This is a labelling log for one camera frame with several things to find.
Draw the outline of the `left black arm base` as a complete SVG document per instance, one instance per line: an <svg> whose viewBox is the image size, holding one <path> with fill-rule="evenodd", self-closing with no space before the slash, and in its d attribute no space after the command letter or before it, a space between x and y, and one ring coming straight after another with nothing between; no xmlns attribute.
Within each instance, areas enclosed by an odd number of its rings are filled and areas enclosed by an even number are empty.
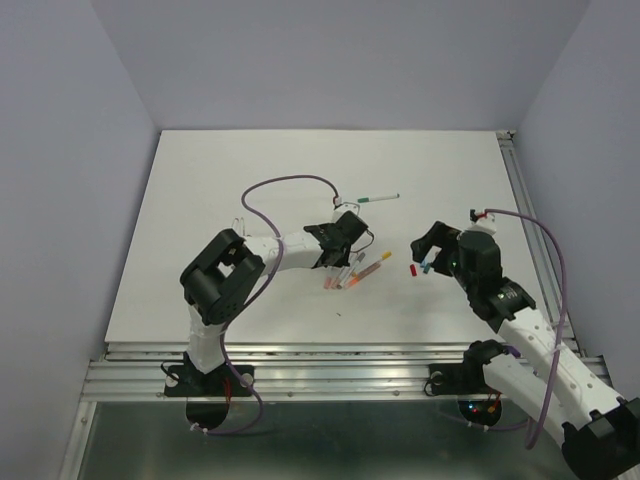
<svg viewBox="0 0 640 480"><path fill-rule="evenodd" d="M239 380L226 364L203 374L186 358L160 366L165 375L163 395L185 401L192 430L206 435L231 435L247 430L260 416L261 406L247 387L254 368L240 367Z"/></svg>

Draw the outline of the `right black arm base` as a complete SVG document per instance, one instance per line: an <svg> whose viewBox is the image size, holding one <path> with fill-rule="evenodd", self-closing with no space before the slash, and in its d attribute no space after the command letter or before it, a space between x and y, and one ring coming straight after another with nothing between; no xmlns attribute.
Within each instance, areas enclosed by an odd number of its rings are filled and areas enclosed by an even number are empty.
<svg viewBox="0 0 640 480"><path fill-rule="evenodd" d="M500 425L502 415L502 393L488 386L483 368L496 357L516 360L514 350L495 340L474 341L463 353L460 363L432 363L423 384L427 397L481 395L482 399L458 400L460 418L445 414L445 417L469 428L491 432L511 432L524 428L528 421Z"/></svg>

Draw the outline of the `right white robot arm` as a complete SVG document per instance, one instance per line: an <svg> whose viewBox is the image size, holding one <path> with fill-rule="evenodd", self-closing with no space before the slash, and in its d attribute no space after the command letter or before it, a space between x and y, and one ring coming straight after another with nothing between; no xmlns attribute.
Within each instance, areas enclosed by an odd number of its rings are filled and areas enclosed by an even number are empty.
<svg viewBox="0 0 640 480"><path fill-rule="evenodd" d="M425 392L506 395L560 446L580 479L615 479L639 464L639 401L599 379L559 339L534 299L502 270L493 232L437 221L411 244L412 259L438 252L432 271L455 279L496 339L475 341L459 363L432 364Z"/></svg>

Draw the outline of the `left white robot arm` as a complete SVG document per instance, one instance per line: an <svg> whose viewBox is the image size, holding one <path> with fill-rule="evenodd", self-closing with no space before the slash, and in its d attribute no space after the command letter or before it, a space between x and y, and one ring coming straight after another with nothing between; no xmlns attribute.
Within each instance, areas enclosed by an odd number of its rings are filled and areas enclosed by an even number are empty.
<svg viewBox="0 0 640 480"><path fill-rule="evenodd" d="M220 338L249 303L263 276L291 269L345 267L352 248L369 230L355 210L337 208L332 220L274 237L220 231L180 276L191 326L186 355L188 382L199 393L215 392L225 362Z"/></svg>

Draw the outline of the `green capped thin marker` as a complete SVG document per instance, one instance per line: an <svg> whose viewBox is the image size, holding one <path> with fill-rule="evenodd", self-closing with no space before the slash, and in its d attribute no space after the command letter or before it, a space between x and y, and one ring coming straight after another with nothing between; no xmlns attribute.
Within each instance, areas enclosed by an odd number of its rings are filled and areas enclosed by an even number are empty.
<svg viewBox="0 0 640 480"><path fill-rule="evenodd" d="M378 196L365 196L365 197L358 198L357 203L366 204L366 203L373 203L373 202L380 202L380 201L396 200L399 198L400 198L399 193L389 194L389 195L378 195Z"/></svg>

